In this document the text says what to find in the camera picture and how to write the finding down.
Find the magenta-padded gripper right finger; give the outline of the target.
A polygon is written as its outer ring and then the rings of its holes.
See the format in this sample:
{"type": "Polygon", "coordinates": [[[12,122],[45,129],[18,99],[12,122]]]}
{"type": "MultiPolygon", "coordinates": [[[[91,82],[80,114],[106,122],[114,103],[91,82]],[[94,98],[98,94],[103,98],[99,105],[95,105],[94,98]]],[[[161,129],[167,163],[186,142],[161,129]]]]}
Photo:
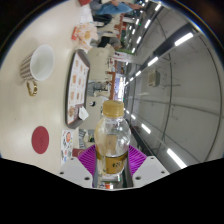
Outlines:
{"type": "Polygon", "coordinates": [[[140,150],[129,146],[124,187],[140,188],[168,175],[169,172],[155,156],[146,156],[140,150]]]}

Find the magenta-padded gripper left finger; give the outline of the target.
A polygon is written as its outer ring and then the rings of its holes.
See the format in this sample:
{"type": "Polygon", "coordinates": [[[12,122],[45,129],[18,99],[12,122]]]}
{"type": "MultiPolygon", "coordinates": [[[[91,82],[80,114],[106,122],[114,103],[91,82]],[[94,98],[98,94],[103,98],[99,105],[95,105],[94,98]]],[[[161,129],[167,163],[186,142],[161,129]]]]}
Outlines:
{"type": "Polygon", "coordinates": [[[98,177],[95,146],[67,159],[59,170],[59,176],[81,187],[95,188],[98,177]]]}

